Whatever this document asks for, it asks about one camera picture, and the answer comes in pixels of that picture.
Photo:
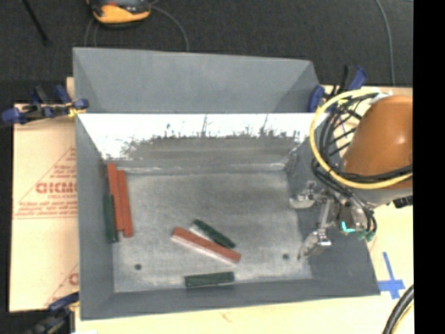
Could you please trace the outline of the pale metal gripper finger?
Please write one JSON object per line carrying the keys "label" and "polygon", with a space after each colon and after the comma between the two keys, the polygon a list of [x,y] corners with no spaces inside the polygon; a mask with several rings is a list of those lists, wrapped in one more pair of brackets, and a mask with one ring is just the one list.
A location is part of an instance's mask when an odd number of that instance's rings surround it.
{"label": "pale metal gripper finger", "polygon": [[303,260],[311,256],[319,255],[332,245],[328,238],[327,230],[315,230],[303,241],[298,251],[298,259]]}
{"label": "pale metal gripper finger", "polygon": [[289,207],[291,209],[310,208],[314,203],[314,185],[312,183],[302,187],[289,198]]}

